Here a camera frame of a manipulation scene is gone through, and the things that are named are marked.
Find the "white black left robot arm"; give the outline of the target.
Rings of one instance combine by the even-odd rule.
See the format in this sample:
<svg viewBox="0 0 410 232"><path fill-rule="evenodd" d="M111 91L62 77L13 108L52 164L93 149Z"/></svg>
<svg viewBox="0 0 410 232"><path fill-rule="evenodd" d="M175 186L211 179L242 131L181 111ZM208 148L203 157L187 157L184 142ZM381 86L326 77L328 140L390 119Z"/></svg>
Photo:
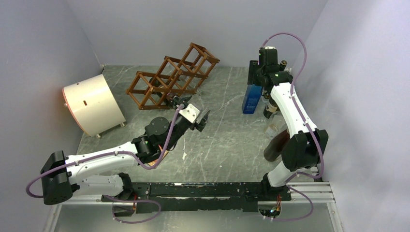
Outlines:
<svg viewBox="0 0 410 232"><path fill-rule="evenodd" d="M173 97L175 113L171 121L158 116L145 126L143 135L122 145L83 155L66 156L62 150L52 153L40 171L43 193L39 198L46 205L93 194L131 199L134 187L126 174L104 177L101 173L127 166L155 169L186 131L202 131L209 112L203 113L189 100Z"/></svg>

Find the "brown wooden wine rack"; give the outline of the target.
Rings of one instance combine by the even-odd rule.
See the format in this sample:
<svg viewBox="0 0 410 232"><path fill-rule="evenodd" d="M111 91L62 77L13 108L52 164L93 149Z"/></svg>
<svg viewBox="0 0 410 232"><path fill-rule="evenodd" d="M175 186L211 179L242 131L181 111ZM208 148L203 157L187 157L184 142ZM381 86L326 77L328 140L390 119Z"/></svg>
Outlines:
<svg viewBox="0 0 410 232"><path fill-rule="evenodd" d="M167 106L160 105L165 94L157 103L153 91L176 93L179 97L194 95L219 62L220 59L205 47L190 43L182 58L165 56L156 72L137 71L125 93L140 110L167 109ZM158 79L164 88L154 87L150 78Z"/></svg>

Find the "green bottle silver cap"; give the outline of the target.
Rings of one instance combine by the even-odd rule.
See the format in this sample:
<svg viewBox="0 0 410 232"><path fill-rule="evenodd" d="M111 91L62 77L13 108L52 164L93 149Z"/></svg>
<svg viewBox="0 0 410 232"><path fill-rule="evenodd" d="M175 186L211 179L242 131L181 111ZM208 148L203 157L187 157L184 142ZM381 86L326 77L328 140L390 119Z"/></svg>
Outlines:
<svg viewBox="0 0 410 232"><path fill-rule="evenodd" d="M154 87L160 87L160 88L164 88L164 86L158 81L158 79L154 79L154 78L150 78L150 80L149 80L151 83L152 83L152 85L154 86ZM160 105L164 105L164 106L167 106L168 108L170 108L170 109L173 109L175 106L174 106L174 103L173 103L173 99L175 98L175 96L176 96L176 93L170 93L170 92L166 92L166 93L163 93L163 92L157 92L157 91L153 91L153 99L157 102L157 103L159 103L159 101L161 100L161 98L162 98L162 96L165 94L165 98L163 99L163 101L160 103Z"/></svg>

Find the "white cone lamp shade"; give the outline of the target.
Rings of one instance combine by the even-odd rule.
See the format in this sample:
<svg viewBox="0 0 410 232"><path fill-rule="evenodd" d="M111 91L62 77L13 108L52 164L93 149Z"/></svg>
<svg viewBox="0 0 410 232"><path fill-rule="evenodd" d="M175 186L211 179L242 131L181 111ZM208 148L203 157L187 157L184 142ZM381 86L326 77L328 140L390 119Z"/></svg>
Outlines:
<svg viewBox="0 0 410 232"><path fill-rule="evenodd" d="M125 126L126 119L103 74L66 86L62 94L65 106L86 135L100 138L104 131Z"/></svg>

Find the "clear bottle white label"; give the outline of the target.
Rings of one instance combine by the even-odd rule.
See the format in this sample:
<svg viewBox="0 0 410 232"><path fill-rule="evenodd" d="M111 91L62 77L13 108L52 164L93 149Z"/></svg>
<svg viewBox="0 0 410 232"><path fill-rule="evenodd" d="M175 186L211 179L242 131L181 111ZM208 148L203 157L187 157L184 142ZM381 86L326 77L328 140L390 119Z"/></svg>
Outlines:
<svg viewBox="0 0 410 232"><path fill-rule="evenodd" d="M268 119L264 134L268 139L273 139L287 129L285 118L281 111L274 112Z"/></svg>

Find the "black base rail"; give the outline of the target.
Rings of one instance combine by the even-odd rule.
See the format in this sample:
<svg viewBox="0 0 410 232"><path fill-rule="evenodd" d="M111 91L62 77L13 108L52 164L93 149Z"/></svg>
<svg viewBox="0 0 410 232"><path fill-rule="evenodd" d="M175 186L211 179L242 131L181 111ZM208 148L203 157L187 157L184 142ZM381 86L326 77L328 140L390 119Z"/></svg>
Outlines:
<svg viewBox="0 0 410 232"><path fill-rule="evenodd" d="M287 186L271 187L269 182L147 183L126 184L114 196L119 200L140 200L137 213L162 211L242 210L258 212L260 202L290 201Z"/></svg>

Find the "dark green wine bottle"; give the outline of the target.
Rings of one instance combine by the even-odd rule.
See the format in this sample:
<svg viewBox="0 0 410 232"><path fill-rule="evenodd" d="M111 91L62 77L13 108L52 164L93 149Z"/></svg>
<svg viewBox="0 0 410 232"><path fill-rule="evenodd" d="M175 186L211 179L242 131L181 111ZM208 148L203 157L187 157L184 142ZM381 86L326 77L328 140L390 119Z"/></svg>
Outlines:
<svg viewBox="0 0 410 232"><path fill-rule="evenodd" d="M263 115L265 118L269 119L271 115L278 110L278 105L269 94L265 93L263 94L263 97L267 100Z"/></svg>

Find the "brown bottle gold foil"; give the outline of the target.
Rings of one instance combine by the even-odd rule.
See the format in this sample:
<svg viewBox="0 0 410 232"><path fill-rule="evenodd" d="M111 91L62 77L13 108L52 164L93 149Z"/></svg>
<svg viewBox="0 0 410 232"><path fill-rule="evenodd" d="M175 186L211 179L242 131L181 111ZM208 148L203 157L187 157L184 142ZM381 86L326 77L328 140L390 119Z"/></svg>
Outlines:
<svg viewBox="0 0 410 232"><path fill-rule="evenodd" d="M269 162L277 160L289 139L290 136L287 130L274 137L264 150L264 158Z"/></svg>

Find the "blue clear plastic bottle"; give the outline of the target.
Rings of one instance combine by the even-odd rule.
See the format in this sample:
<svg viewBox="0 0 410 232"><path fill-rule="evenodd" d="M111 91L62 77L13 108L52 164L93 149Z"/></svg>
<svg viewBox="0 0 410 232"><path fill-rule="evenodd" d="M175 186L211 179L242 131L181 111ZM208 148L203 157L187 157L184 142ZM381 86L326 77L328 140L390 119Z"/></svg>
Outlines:
<svg viewBox="0 0 410 232"><path fill-rule="evenodd" d="M247 85L242 103L243 114L254 114L262 95L262 87L257 85Z"/></svg>

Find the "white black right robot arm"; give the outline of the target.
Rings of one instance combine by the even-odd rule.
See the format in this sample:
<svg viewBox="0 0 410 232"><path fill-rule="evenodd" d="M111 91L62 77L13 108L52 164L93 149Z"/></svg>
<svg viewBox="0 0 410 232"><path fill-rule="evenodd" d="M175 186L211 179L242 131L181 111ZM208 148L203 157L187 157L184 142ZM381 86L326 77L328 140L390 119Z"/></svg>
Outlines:
<svg viewBox="0 0 410 232"><path fill-rule="evenodd" d="M294 90L293 76L285 71L286 62L278 61L274 47L262 46L259 59L249 64L248 83L262 87L268 93L269 101L280 110L288 134L279 134L278 144L282 149L274 150L282 161L264 175L261 195L273 200L286 183L297 174L317 164L323 165L323 155L329 139L326 130L320 130L308 117Z"/></svg>

